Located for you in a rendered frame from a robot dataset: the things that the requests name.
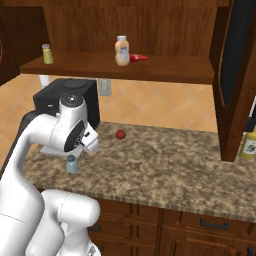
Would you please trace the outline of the brown cabinet door dark panel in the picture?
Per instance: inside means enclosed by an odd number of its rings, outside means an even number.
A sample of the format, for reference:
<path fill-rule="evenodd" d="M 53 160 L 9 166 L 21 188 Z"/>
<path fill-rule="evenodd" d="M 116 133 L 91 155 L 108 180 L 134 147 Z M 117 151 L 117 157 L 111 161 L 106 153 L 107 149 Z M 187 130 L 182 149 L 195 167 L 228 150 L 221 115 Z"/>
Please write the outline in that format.
<path fill-rule="evenodd" d="M 256 127 L 256 0 L 217 9 L 210 61 L 221 159 L 232 162 L 243 134 Z"/>

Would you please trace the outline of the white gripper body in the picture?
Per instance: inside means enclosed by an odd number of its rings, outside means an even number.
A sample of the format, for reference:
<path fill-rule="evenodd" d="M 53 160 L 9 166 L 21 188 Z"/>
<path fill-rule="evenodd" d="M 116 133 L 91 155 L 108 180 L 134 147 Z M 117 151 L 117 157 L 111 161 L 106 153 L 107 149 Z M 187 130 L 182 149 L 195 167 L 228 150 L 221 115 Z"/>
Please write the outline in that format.
<path fill-rule="evenodd" d="M 98 151 L 98 133 L 90 125 L 85 129 L 81 145 L 88 154 Z"/>

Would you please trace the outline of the brown wooden wall cabinet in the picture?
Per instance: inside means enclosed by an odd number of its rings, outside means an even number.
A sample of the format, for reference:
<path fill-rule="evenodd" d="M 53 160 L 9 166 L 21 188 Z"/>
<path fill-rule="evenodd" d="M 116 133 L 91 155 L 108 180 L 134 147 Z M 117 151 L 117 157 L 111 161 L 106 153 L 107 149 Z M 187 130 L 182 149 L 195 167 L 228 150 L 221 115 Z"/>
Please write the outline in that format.
<path fill-rule="evenodd" d="M 210 84 L 217 9 L 229 0 L 42 0 L 54 63 L 23 73 Z M 148 60 L 119 66 L 115 43 Z"/>

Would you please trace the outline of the blue-grey shaker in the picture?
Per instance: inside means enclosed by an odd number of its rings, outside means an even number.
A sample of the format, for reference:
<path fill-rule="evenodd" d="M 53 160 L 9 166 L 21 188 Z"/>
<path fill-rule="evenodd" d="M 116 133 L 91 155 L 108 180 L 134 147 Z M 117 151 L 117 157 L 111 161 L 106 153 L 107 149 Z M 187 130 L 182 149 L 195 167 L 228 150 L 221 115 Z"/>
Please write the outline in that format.
<path fill-rule="evenodd" d="M 74 155 L 67 156 L 66 169 L 69 173 L 75 174 L 78 172 L 78 161 Z"/>

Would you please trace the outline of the green shaker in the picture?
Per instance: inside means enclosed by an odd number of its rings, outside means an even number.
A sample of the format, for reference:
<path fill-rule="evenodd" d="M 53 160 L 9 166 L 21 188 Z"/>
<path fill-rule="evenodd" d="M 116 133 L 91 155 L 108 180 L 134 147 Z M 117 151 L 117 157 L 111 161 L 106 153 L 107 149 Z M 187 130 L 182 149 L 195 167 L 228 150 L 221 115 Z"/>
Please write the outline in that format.
<path fill-rule="evenodd" d="M 42 45 L 42 50 L 43 50 L 43 59 L 45 64 L 53 64 L 53 56 L 52 56 L 52 51 L 50 48 L 49 44 L 43 44 Z"/>

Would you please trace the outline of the grey wall socket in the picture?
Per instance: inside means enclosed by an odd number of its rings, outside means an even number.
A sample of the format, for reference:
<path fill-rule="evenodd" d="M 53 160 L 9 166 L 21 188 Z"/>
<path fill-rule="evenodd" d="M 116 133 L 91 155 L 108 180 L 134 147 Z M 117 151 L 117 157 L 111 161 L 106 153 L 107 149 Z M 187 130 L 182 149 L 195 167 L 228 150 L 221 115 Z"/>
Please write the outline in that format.
<path fill-rule="evenodd" d="M 111 90 L 111 80 L 110 79 L 98 79 L 98 87 L 99 87 L 99 94 L 101 96 L 111 96 L 112 90 Z"/>

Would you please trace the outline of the yellow condiment bottle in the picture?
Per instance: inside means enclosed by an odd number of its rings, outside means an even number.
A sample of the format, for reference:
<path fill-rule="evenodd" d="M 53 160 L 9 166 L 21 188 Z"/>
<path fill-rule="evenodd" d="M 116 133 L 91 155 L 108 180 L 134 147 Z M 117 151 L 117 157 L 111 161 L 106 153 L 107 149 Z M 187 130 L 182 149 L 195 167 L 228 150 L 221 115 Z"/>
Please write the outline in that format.
<path fill-rule="evenodd" d="M 246 160 L 252 160 L 256 154 L 256 130 L 247 132 L 243 140 L 239 156 Z"/>

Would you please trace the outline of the brown wooden cabinet door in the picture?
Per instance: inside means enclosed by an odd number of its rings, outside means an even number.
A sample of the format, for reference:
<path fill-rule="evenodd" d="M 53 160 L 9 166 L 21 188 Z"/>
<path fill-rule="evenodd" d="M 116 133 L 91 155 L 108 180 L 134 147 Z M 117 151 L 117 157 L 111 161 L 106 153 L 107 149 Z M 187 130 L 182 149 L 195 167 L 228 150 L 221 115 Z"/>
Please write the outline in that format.
<path fill-rule="evenodd" d="M 49 36 L 41 0 L 0 0 L 0 86 L 42 55 Z"/>

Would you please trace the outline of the red tube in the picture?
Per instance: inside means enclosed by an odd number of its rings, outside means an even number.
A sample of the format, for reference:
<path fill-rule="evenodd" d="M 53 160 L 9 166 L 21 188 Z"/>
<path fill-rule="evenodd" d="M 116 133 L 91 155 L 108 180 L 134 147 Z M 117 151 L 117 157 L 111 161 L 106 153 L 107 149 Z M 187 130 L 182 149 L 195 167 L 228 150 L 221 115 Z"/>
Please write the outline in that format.
<path fill-rule="evenodd" d="M 148 56 L 139 55 L 139 54 L 130 54 L 130 62 L 136 62 L 141 60 L 148 60 Z"/>

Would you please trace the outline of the brown wooden drawer front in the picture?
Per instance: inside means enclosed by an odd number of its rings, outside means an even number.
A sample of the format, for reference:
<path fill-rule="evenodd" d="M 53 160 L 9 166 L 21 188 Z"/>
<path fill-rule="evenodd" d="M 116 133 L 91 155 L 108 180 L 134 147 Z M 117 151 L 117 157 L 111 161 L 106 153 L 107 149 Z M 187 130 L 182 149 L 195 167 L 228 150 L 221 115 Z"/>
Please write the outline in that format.
<path fill-rule="evenodd" d="M 146 246 L 90 233 L 102 256 L 158 256 L 158 246 Z"/>
<path fill-rule="evenodd" d="M 159 236 L 162 218 L 162 211 L 159 208 L 107 199 L 99 199 L 99 203 L 102 217 L 115 217 L 125 221 L 152 224 L 156 227 L 155 236 Z"/>
<path fill-rule="evenodd" d="M 165 210 L 163 225 L 167 227 L 183 227 L 205 232 L 227 234 L 256 241 L 256 223 L 188 213 L 175 210 Z"/>
<path fill-rule="evenodd" d="M 256 242 L 164 227 L 159 256 L 247 256 Z"/>

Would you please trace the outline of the beige condiment bottle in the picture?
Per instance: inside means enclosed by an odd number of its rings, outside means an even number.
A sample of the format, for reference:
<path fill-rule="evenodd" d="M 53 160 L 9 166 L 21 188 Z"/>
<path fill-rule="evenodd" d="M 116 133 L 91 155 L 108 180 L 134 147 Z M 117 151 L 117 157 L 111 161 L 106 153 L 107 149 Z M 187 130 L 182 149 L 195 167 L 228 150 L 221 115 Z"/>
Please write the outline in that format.
<path fill-rule="evenodd" d="M 125 35 L 119 35 L 115 43 L 115 60 L 119 66 L 126 66 L 130 62 L 129 42 Z"/>

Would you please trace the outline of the black coffee machine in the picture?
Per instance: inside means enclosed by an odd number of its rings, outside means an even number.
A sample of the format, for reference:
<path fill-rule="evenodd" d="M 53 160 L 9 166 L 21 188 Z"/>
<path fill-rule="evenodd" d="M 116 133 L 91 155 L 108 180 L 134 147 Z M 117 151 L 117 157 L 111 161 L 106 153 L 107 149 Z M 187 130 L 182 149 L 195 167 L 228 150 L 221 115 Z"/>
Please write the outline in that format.
<path fill-rule="evenodd" d="M 59 99 L 63 93 L 74 93 L 84 98 L 87 122 L 96 130 L 100 124 L 97 82 L 58 78 L 33 96 L 35 108 L 42 113 L 56 115 L 59 112 Z"/>

